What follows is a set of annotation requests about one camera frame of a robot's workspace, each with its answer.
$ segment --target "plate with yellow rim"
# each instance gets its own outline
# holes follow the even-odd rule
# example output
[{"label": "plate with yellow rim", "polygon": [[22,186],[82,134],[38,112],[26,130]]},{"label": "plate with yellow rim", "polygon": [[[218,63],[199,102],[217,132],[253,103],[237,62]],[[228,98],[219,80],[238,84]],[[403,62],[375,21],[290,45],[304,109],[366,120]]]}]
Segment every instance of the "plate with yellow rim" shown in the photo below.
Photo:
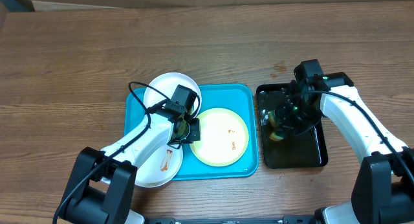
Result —
[{"label": "plate with yellow rim", "polygon": [[228,166],[243,156],[249,133],[238,114],[225,108],[212,108],[197,118],[201,139],[190,147],[198,160],[210,166]]}]

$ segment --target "white plate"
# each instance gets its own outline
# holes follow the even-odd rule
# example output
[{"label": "white plate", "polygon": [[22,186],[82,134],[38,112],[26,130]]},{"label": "white plate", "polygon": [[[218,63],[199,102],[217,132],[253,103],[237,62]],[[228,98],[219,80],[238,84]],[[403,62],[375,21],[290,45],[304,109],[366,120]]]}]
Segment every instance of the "white plate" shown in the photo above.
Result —
[{"label": "white plate", "polygon": [[243,156],[249,134],[238,114],[225,108],[212,108],[198,118],[201,139],[190,144],[196,158],[210,166],[227,166]]},{"label": "white plate", "polygon": [[[166,168],[163,160],[168,158],[168,151],[172,152],[172,155]],[[180,170],[182,156],[182,147],[176,150],[165,145],[157,149],[136,172],[135,185],[154,188],[172,180]]]},{"label": "white plate", "polygon": [[[189,76],[181,73],[166,73],[161,74],[160,76],[156,77],[150,84],[151,87],[159,90],[161,93],[165,94],[168,98],[173,96],[175,88],[178,85],[183,85],[195,91],[200,97],[200,108],[201,108],[201,91],[199,86],[192,80]],[[146,107],[151,107],[154,104],[159,103],[165,99],[162,95],[158,94],[158,92],[147,88],[144,93],[144,105]],[[195,99],[194,101],[194,110],[199,105],[199,101]]]}]

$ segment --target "turquoise tray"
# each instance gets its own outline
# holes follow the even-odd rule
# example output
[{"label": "turquoise tray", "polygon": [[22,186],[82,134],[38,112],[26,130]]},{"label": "turquoise tray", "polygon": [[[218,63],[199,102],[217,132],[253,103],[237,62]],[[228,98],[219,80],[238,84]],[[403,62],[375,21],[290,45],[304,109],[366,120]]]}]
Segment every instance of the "turquoise tray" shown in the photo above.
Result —
[{"label": "turquoise tray", "polygon": [[[237,113],[246,123],[249,132],[249,142],[245,154],[235,163],[214,167],[204,164],[196,158],[189,145],[183,145],[184,158],[179,172],[173,178],[175,181],[190,179],[218,179],[229,177],[246,177],[252,175],[259,165],[257,150],[256,120],[254,117],[253,95],[250,89],[242,84],[200,85],[200,113],[215,107],[223,107]],[[135,90],[143,100],[146,88]],[[144,110],[129,94],[126,101],[125,130],[129,133],[144,118]]]}]

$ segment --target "food item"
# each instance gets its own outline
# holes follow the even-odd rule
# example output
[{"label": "food item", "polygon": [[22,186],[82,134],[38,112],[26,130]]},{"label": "food item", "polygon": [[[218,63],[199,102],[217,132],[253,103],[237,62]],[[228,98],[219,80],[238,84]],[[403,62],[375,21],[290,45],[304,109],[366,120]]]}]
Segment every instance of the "food item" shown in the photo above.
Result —
[{"label": "food item", "polygon": [[273,126],[273,128],[276,128],[276,117],[275,117],[275,114],[274,114],[274,110],[269,111],[269,113],[267,115],[268,115],[270,125]]},{"label": "food item", "polygon": [[284,137],[283,136],[279,136],[278,134],[276,134],[275,132],[273,132],[273,133],[270,134],[269,139],[270,140],[273,140],[273,141],[281,141],[281,140],[284,139]]},{"label": "food item", "polygon": [[172,157],[173,157],[173,151],[167,150],[167,154],[161,162],[161,172],[165,172],[168,170],[168,164],[171,161]]}]

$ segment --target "wooden table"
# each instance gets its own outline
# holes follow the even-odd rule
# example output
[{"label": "wooden table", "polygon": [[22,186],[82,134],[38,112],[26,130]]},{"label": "wooden table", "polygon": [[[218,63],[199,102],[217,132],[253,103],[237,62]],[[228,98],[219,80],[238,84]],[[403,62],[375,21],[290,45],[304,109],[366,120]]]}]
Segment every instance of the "wooden table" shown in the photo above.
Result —
[{"label": "wooden table", "polygon": [[[414,2],[8,13],[0,222],[51,222],[80,150],[123,135],[131,80],[176,71],[255,92],[289,82],[313,58],[326,73],[347,73],[382,123],[414,145]],[[148,217],[265,218],[346,201],[359,164],[332,122],[323,127],[324,168],[270,170],[259,152],[251,177],[136,188],[131,208]]]}]

